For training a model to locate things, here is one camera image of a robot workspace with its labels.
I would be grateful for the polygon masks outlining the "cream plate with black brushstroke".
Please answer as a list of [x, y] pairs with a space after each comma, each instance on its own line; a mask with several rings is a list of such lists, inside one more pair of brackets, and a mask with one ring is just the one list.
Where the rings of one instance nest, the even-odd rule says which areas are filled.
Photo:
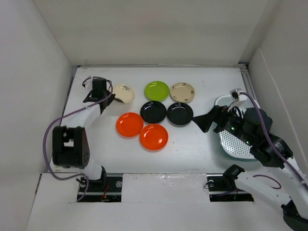
[[125, 84], [114, 86], [113, 94], [115, 95], [115, 101], [118, 103], [131, 103], [135, 98], [134, 90]]

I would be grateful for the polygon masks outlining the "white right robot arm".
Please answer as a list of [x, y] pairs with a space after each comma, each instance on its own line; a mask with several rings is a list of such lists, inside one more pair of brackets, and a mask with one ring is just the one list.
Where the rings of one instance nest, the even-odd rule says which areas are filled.
[[240, 189], [256, 196], [280, 212], [284, 222], [294, 231], [308, 229], [308, 183], [287, 143], [270, 133], [272, 119], [263, 110], [248, 108], [240, 116], [233, 109], [215, 105], [209, 113], [194, 117], [193, 122], [204, 133], [216, 123], [215, 133], [226, 131], [248, 145], [250, 154], [276, 177], [286, 193], [278, 194], [237, 165], [223, 173], [225, 188]]

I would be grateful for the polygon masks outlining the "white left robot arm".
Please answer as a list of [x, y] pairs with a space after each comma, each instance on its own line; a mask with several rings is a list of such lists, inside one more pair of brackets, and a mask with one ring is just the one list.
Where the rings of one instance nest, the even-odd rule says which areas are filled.
[[91, 186], [102, 191], [107, 186], [104, 167], [94, 163], [90, 158], [90, 145], [86, 131], [92, 123], [115, 99], [110, 80], [102, 77], [90, 77], [82, 86], [91, 81], [92, 90], [83, 103], [86, 105], [72, 113], [64, 126], [57, 126], [52, 131], [52, 162], [63, 168], [79, 168], [88, 177]]

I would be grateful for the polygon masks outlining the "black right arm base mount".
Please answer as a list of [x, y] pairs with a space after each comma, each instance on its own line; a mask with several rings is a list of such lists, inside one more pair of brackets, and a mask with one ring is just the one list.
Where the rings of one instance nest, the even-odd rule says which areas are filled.
[[254, 202], [251, 194], [225, 184], [221, 174], [207, 175], [204, 189], [208, 191], [210, 202]]

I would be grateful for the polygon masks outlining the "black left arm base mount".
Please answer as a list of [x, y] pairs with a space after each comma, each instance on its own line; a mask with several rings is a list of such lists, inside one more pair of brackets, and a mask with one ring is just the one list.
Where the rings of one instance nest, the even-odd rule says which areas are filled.
[[106, 185], [99, 182], [90, 182], [87, 192], [82, 197], [86, 185], [85, 179], [79, 180], [79, 189], [77, 193], [78, 202], [88, 203], [120, 203], [122, 197], [123, 175], [107, 175]]

